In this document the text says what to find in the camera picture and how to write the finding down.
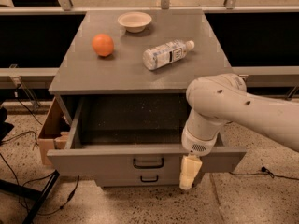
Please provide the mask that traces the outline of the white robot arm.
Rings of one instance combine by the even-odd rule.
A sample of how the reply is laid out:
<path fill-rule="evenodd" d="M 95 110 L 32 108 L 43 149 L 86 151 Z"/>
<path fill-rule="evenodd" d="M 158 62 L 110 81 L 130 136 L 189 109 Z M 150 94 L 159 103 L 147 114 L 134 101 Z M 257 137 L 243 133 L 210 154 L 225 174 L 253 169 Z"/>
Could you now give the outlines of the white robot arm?
<path fill-rule="evenodd" d="M 202 167 L 200 158 L 211 152 L 220 129 L 230 121 L 299 151 L 299 104 L 249 94 L 236 74 L 199 77 L 188 86 L 186 99 L 191 112 L 181 136 L 188 151 L 181 163 L 181 189 L 192 187 Z"/>

